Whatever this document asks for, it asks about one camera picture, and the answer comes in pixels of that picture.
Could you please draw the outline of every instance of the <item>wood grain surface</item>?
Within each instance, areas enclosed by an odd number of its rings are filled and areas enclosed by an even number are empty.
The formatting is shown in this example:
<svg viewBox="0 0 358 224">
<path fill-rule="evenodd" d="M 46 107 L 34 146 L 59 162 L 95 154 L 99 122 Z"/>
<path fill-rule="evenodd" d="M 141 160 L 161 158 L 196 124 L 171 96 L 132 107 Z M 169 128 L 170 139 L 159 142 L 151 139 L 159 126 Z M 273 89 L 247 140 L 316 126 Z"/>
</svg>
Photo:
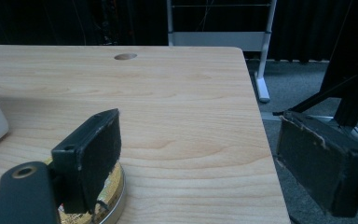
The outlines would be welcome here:
<svg viewBox="0 0 358 224">
<path fill-rule="evenodd" d="M 290 223 L 239 49 L 0 46 L 0 106 L 0 175 L 118 108 L 119 223 Z"/>
</svg>

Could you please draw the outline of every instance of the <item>light wood tabletop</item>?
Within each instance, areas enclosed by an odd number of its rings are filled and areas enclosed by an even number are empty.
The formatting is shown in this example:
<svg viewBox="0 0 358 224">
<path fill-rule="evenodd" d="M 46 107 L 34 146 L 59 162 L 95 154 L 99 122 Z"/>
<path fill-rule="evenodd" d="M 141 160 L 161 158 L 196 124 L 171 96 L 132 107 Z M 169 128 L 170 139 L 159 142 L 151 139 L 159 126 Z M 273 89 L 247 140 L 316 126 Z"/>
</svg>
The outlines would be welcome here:
<svg viewBox="0 0 358 224">
<path fill-rule="evenodd" d="M 290 223 L 240 49 L 0 46 L 0 107 L 0 176 L 118 108 L 119 223 Z"/>
</svg>

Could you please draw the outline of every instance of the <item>gray carpet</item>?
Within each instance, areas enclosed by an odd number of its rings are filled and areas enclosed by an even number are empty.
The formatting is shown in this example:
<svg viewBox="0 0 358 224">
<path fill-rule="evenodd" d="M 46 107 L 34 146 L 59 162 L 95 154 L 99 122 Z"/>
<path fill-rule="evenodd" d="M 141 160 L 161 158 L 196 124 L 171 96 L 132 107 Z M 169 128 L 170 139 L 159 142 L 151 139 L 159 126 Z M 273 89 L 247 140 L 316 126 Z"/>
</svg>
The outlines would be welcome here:
<svg viewBox="0 0 358 224">
<path fill-rule="evenodd" d="M 258 68 L 258 61 L 248 60 L 247 65 L 252 74 Z M 271 112 L 288 109 L 318 92 L 327 65 L 328 63 L 267 62 L 265 80 L 270 102 L 259 103 L 262 116 L 265 118 Z M 332 117 L 338 104 L 339 99 L 328 99 L 304 113 Z M 276 156 L 281 122 L 278 119 L 263 119 L 263 123 L 272 155 Z M 297 184 L 288 170 L 282 168 L 277 162 L 275 162 L 275 167 L 292 223 L 358 223 L 358 214 L 355 218 L 331 217 L 324 214 L 308 193 Z"/>
</svg>

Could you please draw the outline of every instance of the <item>gold round object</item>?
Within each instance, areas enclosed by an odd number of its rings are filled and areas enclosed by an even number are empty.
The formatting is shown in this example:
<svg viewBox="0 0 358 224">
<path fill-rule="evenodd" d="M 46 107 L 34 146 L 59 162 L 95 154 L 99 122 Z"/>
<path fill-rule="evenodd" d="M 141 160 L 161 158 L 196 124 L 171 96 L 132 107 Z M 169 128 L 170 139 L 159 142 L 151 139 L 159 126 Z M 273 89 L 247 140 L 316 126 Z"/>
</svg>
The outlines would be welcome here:
<svg viewBox="0 0 358 224">
<path fill-rule="evenodd" d="M 114 224 L 117 223 L 124 210 L 126 196 L 126 179 L 124 170 L 117 162 L 113 172 L 106 178 L 104 187 L 98 196 L 97 201 L 103 202 L 109 210 L 106 210 L 99 203 L 95 205 L 95 214 L 65 214 L 63 207 L 59 207 L 61 224 Z"/>
</svg>

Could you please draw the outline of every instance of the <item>table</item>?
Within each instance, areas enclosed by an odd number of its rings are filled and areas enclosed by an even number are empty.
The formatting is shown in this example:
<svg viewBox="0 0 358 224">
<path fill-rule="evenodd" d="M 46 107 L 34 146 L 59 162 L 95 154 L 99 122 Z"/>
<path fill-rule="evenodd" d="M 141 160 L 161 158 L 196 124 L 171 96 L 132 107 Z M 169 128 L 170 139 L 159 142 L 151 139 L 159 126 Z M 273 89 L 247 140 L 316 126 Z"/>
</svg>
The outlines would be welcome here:
<svg viewBox="0 0 358 224">
<path fill-rule="evenodd" d="M 0 175 L 119 108 L 119 223 L 290 223 L 240 49 L 0 46 L 0 106 Z"/>
</svg>

